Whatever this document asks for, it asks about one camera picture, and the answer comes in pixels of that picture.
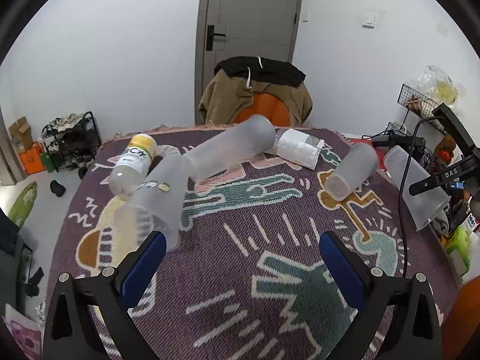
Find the frosted cup with stickers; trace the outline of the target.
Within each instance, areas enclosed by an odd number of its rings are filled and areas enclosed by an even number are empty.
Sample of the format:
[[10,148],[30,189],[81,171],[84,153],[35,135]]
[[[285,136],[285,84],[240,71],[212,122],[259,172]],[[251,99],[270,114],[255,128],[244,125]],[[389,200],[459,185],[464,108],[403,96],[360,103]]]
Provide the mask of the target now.
[[180,244],[180,222],[190,174],[187,158],[168,154],[154,167],[132,197],[114,214],[120,235],[137,237],[137,244],[153,231],[166,238],[168,252]]

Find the orange chair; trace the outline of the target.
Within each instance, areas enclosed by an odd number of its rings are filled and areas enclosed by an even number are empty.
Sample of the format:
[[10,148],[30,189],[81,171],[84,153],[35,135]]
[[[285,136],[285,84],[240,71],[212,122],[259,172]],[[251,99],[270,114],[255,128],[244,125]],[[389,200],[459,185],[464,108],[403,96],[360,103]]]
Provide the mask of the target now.
[[240,111],[234,122],[239,124],[253,115],[264,116],[274,126],[289,127],[291,125],[287,106],[272,94],[254,93],[252,105]]

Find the orange box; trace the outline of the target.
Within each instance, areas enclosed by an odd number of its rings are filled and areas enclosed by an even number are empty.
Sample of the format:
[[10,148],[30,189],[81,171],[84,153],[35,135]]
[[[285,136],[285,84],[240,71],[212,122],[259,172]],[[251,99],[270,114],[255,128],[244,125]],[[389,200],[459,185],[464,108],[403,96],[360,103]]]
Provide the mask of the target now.
[[43,149],[38,142],[32,145],[32,148],[19,155],[24,170],[27,175],[43,172],[45,167],[41,160]]

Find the yellow cap drink bottle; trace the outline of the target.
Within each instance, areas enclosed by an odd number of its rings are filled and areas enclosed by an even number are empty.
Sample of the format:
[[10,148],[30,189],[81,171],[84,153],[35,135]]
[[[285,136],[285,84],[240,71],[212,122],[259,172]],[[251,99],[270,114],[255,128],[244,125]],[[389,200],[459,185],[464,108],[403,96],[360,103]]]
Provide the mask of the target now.
[[156,141],[147,134],[131,138],[109,176],[108,186],[121,200],[128,200],[143,183],[156,156]]

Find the black shoe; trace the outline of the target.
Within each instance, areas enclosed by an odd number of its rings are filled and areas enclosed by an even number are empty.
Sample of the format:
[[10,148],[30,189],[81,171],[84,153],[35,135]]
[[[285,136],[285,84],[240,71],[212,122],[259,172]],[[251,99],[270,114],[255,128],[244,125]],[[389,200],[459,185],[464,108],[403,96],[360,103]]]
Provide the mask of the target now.
[[50,188],[50,191],[53,194],[55,194],[56,197],[63,197],[66,192],[66,188],[60,183],[58,183],[58,181],[56,180],[52,180],[49,183],[49,188]]

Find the white light switch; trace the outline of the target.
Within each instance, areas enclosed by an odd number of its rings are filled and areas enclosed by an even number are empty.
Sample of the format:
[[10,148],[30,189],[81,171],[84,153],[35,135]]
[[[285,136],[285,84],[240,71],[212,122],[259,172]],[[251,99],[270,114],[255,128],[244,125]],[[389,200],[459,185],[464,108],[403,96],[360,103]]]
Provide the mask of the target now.
[[367,11],[362,16],[362,27],[365,29],[374,29],[377,14],[374,11]]

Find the black shoe rack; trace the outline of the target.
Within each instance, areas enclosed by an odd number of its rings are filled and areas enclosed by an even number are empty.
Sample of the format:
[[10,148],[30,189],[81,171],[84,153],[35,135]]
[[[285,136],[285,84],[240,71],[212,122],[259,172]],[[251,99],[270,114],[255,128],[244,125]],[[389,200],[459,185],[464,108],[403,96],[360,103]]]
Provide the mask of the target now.
[[102,145],[92,111],[53,119],[41,130],[40,141],[56,172],[89,166]]

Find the purple patterned woven tablecloth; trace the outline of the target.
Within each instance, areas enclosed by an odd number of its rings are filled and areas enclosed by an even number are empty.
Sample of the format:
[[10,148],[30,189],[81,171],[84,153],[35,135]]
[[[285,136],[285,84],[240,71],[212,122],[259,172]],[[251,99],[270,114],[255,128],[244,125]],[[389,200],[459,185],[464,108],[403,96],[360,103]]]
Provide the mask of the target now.
[[[330,197],[326,178],[351,145],[327,129],[312,135],[325,141],[314,170],[260,154],[187,184],[180,244],[166,248],[128,309],[156,359],[326,359],[357,314],[320,255],[328,231],[369,268],[405,279],[423,273],[439,321],[448,316],[460,283],[437,237],[416,230],[382,170],[343,201]],[[96,276],[145,241],[114,224],[126,202],[108,180],[127,144],[107,143],[80,182],[53,253],[48,310],[61,274]],[[89,311],[108,359],[123,359],[99,308]]]

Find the grey cloth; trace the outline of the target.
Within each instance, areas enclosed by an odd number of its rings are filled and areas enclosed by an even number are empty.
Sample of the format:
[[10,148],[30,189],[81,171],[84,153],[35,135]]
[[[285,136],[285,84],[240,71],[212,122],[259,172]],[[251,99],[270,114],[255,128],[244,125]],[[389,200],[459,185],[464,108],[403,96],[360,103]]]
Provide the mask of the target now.
[[437,216],[431,221],[430,225],[438,238],[446,236],[450,231],[450,224],[444,210],[439,211]]

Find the brown black jacket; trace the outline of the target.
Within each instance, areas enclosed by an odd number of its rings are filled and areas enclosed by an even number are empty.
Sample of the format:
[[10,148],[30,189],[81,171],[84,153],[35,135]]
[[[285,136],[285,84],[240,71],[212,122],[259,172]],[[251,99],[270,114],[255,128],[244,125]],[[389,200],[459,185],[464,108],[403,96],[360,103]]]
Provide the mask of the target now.
[[215,66],[198,111],[202,124],[232,125],[239,112],[253,103],[254,93],[272,94],[285,103],[290,127],[300,127],[310,116],[313,101],[306,75],[291,63],[262,57],[238,56]]

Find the tall frosted plastic cup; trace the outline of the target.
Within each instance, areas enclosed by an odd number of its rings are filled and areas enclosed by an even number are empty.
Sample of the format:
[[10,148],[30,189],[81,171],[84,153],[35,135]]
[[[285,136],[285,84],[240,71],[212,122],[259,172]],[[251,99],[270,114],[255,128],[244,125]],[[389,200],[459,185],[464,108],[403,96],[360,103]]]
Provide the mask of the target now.
[[271,122],[262,115],[224,130],[189,150],[190,178],[199,182],[270,150],[276,140]]

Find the grey door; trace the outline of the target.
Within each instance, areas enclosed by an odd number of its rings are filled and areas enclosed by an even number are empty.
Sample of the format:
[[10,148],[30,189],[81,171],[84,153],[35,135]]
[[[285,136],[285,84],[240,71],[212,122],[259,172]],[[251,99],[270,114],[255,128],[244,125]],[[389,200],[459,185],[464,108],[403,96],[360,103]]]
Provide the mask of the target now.
[[[259,56],[291,62],[302,0],[199,0],[194,63],[194,121],[214,68],[235,56]],[[226,41],[205,51],[208,24],[225,24]]]

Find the cardboard box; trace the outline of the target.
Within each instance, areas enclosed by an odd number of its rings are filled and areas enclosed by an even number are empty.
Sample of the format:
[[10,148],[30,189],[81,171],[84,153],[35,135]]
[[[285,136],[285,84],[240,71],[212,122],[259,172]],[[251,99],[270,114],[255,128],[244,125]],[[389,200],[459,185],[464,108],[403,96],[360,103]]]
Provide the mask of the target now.
[[25,116],[17,119],[9,128],[11,143],[17,154],[32,149],[31,127]]

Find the green slipper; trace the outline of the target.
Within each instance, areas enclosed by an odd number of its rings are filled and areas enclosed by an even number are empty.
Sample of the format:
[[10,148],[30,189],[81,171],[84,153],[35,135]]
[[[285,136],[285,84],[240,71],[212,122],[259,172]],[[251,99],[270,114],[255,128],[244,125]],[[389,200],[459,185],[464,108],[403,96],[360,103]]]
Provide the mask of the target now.
[[38,183],[33,181],[28,184],[14,201],[8,213],[8,218],[21,229],[30,215],[35,200],[38,196]]

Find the clear plastic bag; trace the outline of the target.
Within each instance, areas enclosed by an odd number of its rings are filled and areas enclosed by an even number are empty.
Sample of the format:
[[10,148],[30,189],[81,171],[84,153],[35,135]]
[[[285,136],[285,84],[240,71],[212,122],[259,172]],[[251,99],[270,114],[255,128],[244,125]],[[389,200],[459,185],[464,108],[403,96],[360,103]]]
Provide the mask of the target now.
[[459,98],[458,90],[451,77],[435,65],[427,65],[416,79],[413,88],[437,104],[453,105]]

